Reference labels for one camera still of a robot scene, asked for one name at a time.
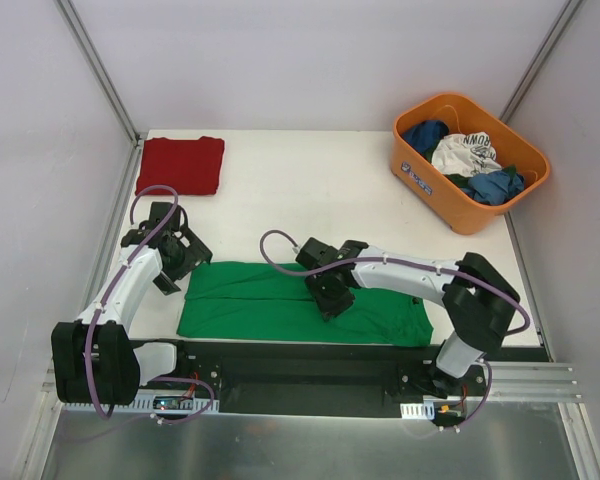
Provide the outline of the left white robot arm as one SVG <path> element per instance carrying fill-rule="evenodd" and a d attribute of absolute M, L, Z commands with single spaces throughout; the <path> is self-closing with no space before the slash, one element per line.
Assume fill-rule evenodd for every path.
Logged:
<path fill-rule="evenodd" d="M 51 334 L 57 395 L 64 403 L 128 405 L 159 378 L 184 387 L 191 365 L 173 343 L 134 346 L 128 332 L 150 287 L 178 292 L 178 281 L 209 263 L 211 250 L 193 233 L 181 206 L 154 201 L 149 217 L 121 240 L 119 260 L 95 299 Z"/>

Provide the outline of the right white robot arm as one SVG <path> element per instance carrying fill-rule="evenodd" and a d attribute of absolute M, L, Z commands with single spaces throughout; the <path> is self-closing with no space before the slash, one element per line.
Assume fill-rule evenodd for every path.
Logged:
<path fill-rule="evenodd" d="M 311 237 L 297 249 L 296 262 L 310 272 L 305 285 L 326 321 L 353 305 L 355 289 L 406 294 L 443 307 L 453 331 L 425 372 L 410 377 L 415 389 L 438 398 L 456 392 L 478 359 L 500 349 L 520 300 L 473 252 L 458 261 L 423 260 L 361 241 L 335 248 Z"/>

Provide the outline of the green t-shirt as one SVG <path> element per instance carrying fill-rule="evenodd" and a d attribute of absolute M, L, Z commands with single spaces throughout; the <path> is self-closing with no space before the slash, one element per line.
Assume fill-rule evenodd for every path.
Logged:
<path fill-rule="evenodd" d="M 352 307 L 324 321 L 301 277 L 264 263 L 216 262 L 193 271 L 176 333 L 185 338 L 424 347 L 434 328 L 420 299 L 354 292 Z"/>

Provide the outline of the orange plastic basket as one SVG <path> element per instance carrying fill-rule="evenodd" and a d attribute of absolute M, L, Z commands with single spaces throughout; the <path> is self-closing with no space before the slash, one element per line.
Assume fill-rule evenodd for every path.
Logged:
<path fill-rule="evenodd" d="M 393 135 L 392 173 L 459 234 L 484 229 L 550 173 L 539 150 L 460 94 L 402 113 Z"/>

